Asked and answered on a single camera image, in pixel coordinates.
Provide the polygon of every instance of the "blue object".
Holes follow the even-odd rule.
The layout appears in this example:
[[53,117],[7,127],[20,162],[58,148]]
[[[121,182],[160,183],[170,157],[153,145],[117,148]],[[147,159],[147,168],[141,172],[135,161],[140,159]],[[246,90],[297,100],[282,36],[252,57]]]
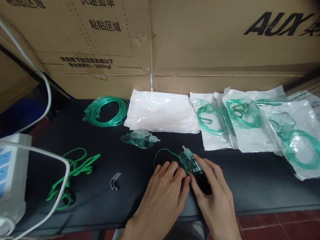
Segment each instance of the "blue object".
[[[43,112],[45,106],[39,100],[34,98],[22,98],[13,104],[10,108],[0,114],[0,138],[9,136],[37,120]],[[32,127],[23,133],[29,133]]]
[[0,169],[0,181],[5,180],[8,174],[9,166],[5,166]]
[[0,155],[0,166],[10,161],[11,151]]
[[6,183],[2,183],[0,185],[0,199],[3,197],[5,186],[6,186]]

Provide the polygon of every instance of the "white cable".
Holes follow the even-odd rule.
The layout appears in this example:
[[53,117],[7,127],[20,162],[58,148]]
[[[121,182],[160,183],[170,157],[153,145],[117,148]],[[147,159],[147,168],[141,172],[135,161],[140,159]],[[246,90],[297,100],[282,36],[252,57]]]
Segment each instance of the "white cable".
[[7,233],[7,236],[9,236],[13,232],[13,230],[16,228],[16,223],[12,219],[5,216],[0,216],[0,219],[9,223],[10,231]]
[[34,152],[38,152],[38,153],[41,153],[41,154],[44,154],[44,155],[47,155],[49,157],[53,157],[55,159],[58,159],[60,160],[61,162],[63,162],[65,165],[66,165],[66,174],[64,176],[64,179],[63,179],[63,182],[62,182],[62,186],[61,186],[61,189],[60,189],[60,192],[58,194],[58,197],[57,197],[57,200],[56,202],[54,203],[53,205],[53,208],[51,209],[51,211],[49,212],[49,214],[42,220],[40,221],[39,223],[37,223],[36,225],[34,225],[32,228],[29,228],[27,231],[25,231],[24,233],[21,233],[19,236],[17,236],[16,238],[14,238],[13,240],[18,240],[20,238],[22,238],[23,236],[25,236],[26,234],[28,234],[29,232],[31,232],[33,229],[39,227],[41,224],[43,224],[45,221],[47,221],[51,215],[53,214],[53,212],[56,210],[60,200],[61,200],[61,197],[62,197],[62,194],[63,194],[63,191],[64,191],[64,188],[67,184],[67,180],[68,180],[68,177],[69,177],[69,173],[70,173],[70,164],[69,162],[64,159],[63,157],[60,157],[56,154],[53,154],[53,153],[50,153],[50,152],[47,152],[45,150],[42,150],[42,149],[39,149],[39,148],[35,148],[35,147],[31,147],[31,146],[27,146],[27,145],[23,145],[23,144],[19,144],[19,143],[13,143],[13,142],[7,142],[7,141],[0,141],[0,145],[9,145],[9,146],[14,146],[14,147],[19,147],[19,148],[24,148],[24,149],[27,149],[27,150],[30,150],[30,151],[34,151]]
[[48,91],[48,105],[46,110],[44,111],[44,113],[42,114],[41,117],[39,117],[37,120],[35,120],[33,123],[30,123],[28,126],[20,129],[19,131],[17,131],[16,133],[20,133],[26,129],[28,129],[29,127],[33,126],[34,124],[36,124],[37,122],[39,122],[41,119],[43,119],[47,113],[49,112],[49,109],[51,107],[51,90],[50,90],[50,85],[49,85],[49,81],[47,79],[47,77],[43,74],[43,72],[37,68],[33,62],[29,59],[29,57],[26,55],[26,53],[23,51],[22,47],[20,46],[20,44],[17,42],[17,40],[14,38],[14,36],[11,34],[11,32],[9,31],[9,29],[4,25],[4,23],[2,22],[2,20],[0,19],[0,26],[3,28],[3,30],[8,34],[8,36],[11,38],[11,40],[13,41],[14,45],[16,45],[16,47],[18,48],[18,50],[20,51],[20,53],[23,55],[23,57],[27,60],[27,62],[40,74],[40,76],[43,78],[43,80],[46,83],[46,87],[47,87],[47,91]]

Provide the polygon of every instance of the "right hand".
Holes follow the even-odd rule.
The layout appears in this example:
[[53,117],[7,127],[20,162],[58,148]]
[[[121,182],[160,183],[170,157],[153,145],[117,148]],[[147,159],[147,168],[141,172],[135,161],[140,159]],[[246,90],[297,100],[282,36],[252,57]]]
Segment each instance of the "right hand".
[[224,179],[221,168],[196,154],[194,158],[202,167],[212,189],[212,195],[205,195],[198,186],[195,177],[191,176],[191,187],[198,205],[215,240],[241,239],[233,204],[232,192]]

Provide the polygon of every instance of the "table surface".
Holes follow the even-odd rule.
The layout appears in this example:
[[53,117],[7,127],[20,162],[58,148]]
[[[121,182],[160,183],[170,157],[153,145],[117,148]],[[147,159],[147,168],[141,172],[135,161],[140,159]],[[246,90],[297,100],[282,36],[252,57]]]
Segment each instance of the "table surface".
[[[153,174],[156,152],[168,148],[178,154],[182,145],[221,167],[233,193],[238,216],[320,209],[320,179],[298,180],[283,157],[273,153],[241,153],[233,149],[204,151],[201,134],[166,132],[153,133],[161,142],[149,149],[140,149],[120,140],[122,135],[130,132],[123,125],[99,128],[82,121],[83,111],[91,102],[70,100],[34,145],[60,156],[82,147],[88,151],[88,157],[98,153],[101,157],[92,164],[92,174],[82,173],[73,178],[71,189],[76,194],[75,204],[56,211],[32,234],[124,227],[138,208]],[[116,103],[104,106],[100,121],[111,119],[117,111]],[[156,164],[166,160],[177,159],[169,152],[161,151]],[[118,179],[120,189],[113,191],[110,180],[118,172],[123,173]],[[45,199],[52,185],[64,173],[65,165],[60,161],[30,152],[26,213],[17,224],[16,234],[29,229],[48,214],[54,202]],[[178,221],[200,219],[194,195],[190,192]]]

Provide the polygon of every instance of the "finger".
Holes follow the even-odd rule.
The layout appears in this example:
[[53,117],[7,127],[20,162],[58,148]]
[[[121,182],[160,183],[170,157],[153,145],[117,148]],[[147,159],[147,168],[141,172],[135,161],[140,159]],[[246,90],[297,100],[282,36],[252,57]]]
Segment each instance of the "finger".
[[186,171],[183,168],[178,168],[176,174],[173,177],[173,181],[178,181],[181,182],[183,178],[185,178],[186,175]]
[[197,181],[194,177],[194,175],[189,172],[190,175],[190,183],[191,183],[191,187],[193,189],[194,194],[196,195],[197,201],[201,198],[203,198],[205,196],[205,194],[203,193],[203,191],[200,189],[199,185],[197,184]]
[[212,192],[214,193],[214,192],[222,191],[222,189],[221,189],[220,185],[218,184],[218,181],[217,181],[216,176],[214,175],[212,169],[198,155],[194,154],[194,158],[197,160],[197,162],[200,164],[202,170],[206,174],[208,182],[210,183]]
[[154,170],[153,176],[156,175],[156,174],[160,171],[160,169],[161,169],[161,165],[158,164],[158,165],[156,166],[156,169]]
[[180,195],[179,195],[178,205],[181,208],[180,213],[183,211],[188,193],[190,192],[189,183],[190,183],[190,176],[187,176],[183,179],[183,185],[182,185],[182,189],[181,189]]
[[165,163],[162,165],[161,169],[159,170],[159,174],[160,174],[160,173],[165,173],[165,172],[167,171],[167,169],[168,169],[169,166],[170,166],[170,163],[169,163],[168,161],[165,162]]
[[179,165],[176,161],[173,161],[170,166],[168,167],[168,170],[166,172],[167,176],[173,177],[176,170],[179,168]]
[[227,185],[227,182],[223,176],[223,172],[221,170],[221,168],[219,167],[219,165],[211,162],[210,160],[204,158],[203,161],[213,170],[217,181],[222,189],[222,191],[228,196],[229,199],[229,204],[231,207],[231,211],[232,211],[232,215],[233,215],[233,219],[235,222],[237,222],[236,220],[236,215],[235,215],[235,211],[234,211],[234,204],[233,204],[233,196],[232,196],[232,192],[229,188],[229,186]]
[[225,180],[225,178],[223,176],[223,172],[222,172],[221,168],[217,164],[211,162],[210,160],[208,160],[206,158],[203,159],[203,161],[213,170],[221,189],[226,194],[228,194],[229,191],[230,191],[230,188],[227,185],[227,182],[226,182],[226,180]]

